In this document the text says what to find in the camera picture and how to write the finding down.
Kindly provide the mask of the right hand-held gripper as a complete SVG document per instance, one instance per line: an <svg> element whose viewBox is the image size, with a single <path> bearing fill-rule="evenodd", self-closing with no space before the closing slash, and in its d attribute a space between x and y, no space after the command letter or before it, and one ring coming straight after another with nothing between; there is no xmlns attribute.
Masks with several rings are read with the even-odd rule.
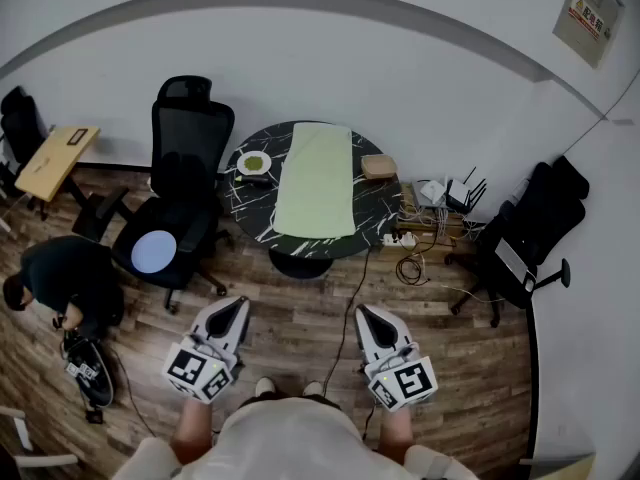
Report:
<svg viewBox="0 0 640 480"><path fill-rule="evenodd" d="M370 363L366 365L368 389L387 411L420 403L438 390L430 358L421 356L402 319L381 307L360 304L355 322L360 349ZM381 346L405 344L380 358Z"/></svg>

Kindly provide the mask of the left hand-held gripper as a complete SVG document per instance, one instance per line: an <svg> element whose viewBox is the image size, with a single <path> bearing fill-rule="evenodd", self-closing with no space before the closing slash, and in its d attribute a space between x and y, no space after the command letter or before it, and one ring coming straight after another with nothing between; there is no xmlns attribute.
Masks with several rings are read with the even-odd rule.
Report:
<svg viewBox="0 0 640 480"><path fill-rule="evenodd" d="M172 343L163 377L181 395L211 404L237 379L243 364L236 351L244 342L250 320L250 302L244 296L227 297L203 308L191 331L205 338L224 338L223 348L197 334Z"/></svg>

